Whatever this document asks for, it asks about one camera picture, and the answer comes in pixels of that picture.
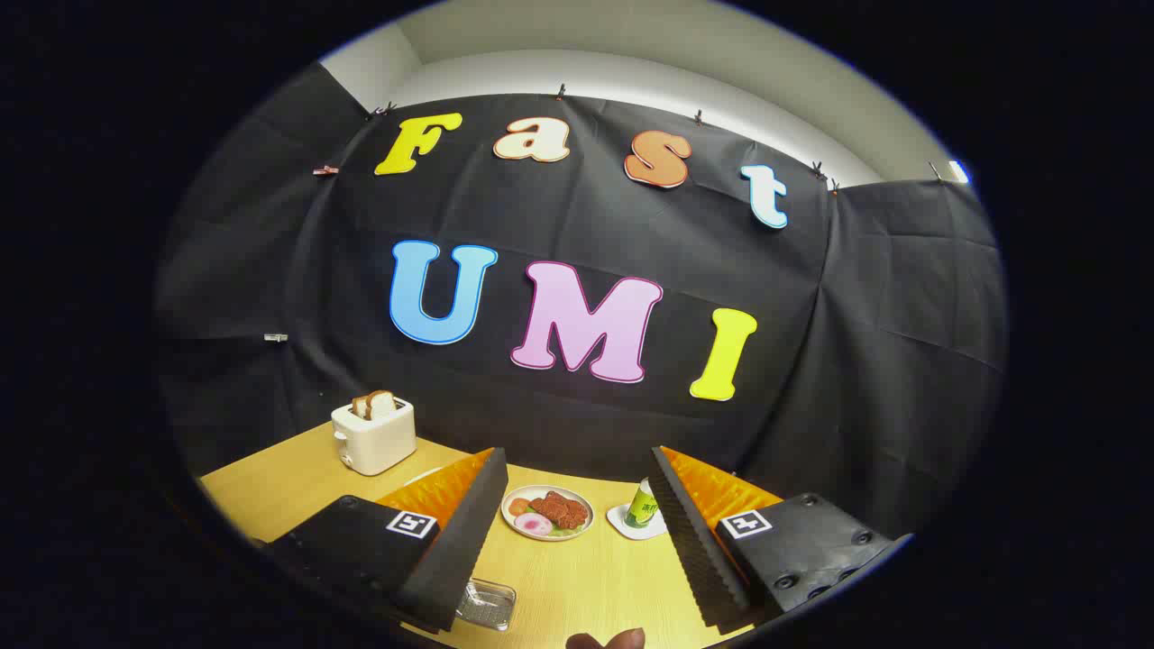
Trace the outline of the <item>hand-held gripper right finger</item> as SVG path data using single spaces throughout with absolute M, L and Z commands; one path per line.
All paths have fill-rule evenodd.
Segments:
M 653 448 L 649 480 L 705 625 L 784 626 L 835 599 L 911 540 L 829 498 L 778 498 L 688 453 Z

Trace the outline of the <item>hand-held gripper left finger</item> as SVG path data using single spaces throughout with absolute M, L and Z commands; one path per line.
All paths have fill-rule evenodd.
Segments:
M 262 550 L 342 607 L 450 631 L 508 483 L 477 452 L 376 501 L 340 497 Z

